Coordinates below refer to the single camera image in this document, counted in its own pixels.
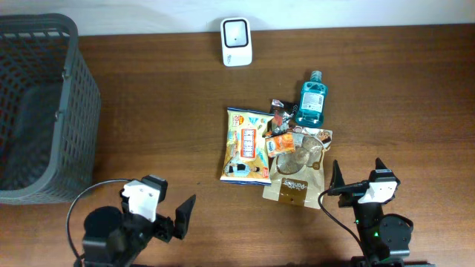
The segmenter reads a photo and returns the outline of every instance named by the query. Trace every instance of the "plastic bin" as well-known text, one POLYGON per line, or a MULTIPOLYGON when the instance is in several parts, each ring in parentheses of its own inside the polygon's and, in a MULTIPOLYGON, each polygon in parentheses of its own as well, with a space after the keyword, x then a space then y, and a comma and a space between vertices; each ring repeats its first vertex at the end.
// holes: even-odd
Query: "plastic bin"
POLYGON ((69 202, 87 188, 100 106, 71 19, 0 17, 0 203, 69 202))

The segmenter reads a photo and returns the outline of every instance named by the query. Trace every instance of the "white wall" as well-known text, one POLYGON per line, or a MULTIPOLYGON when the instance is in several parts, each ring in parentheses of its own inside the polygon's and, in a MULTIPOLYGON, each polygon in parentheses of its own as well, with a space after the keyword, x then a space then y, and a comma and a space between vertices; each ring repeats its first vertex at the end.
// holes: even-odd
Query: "white wall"
POLYGON ((62 13, 80 35, 219 31, 244 16, 253 30, 475 22, 475 0, 0 0, 0 14, 62 13))

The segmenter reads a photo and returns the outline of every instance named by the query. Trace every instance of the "bottle label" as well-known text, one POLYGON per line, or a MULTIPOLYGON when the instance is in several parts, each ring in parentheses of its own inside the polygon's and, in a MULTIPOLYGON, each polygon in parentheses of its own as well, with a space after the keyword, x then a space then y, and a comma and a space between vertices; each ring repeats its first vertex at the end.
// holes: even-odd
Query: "bottle label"
POLYGON ((321 113, 324 109, 324 96, 319 93, 304 93, 301 107, 308 111, 317 111, 321 113))

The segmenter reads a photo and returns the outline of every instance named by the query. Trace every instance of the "blue bottle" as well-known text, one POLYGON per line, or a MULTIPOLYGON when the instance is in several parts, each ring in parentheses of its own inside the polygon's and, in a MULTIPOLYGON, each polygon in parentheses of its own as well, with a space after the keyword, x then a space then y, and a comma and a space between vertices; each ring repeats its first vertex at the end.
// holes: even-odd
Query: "blue bottle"
POLYGON ((310 82, 305 82, 300 92, 300 106, 295 121, 297 124, 319 128, 324 123, 324 105, 328 88, 321 83, 321 71, 313 71, 310 82))

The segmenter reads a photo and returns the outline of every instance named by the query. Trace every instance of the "brown wooden surface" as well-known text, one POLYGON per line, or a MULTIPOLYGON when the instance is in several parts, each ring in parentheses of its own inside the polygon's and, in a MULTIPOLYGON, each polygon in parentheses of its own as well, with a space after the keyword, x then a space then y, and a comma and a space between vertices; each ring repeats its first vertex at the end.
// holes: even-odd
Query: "brown wooden surface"
MULTIPOLYGON (((409 260, 475 261, 475 25, 253 32, 250 66, 226 68, 219 33, 83 37, 102 92, 95 180, 157 174, 169 183, 159 212, 197 195, 189 234, 153 240, 150 266, 283 266, 360 255, 321 211, 262 199, 262 187, 219 181, 226 107, 269 110, 298 100, 311 70, 330 93, 333 130, 326 184, 338 159, 347 182, 366 179, 380 156, 402 184, 384 207, 415 223, 409 260)), ((121 185, 79 202, 71 228, 94 208, 119 205, 121 185)), ((351 209, 328 209, 352 225, 351 209)), ((0 266, 71 266, 68 204, 0 207, 0 266)))

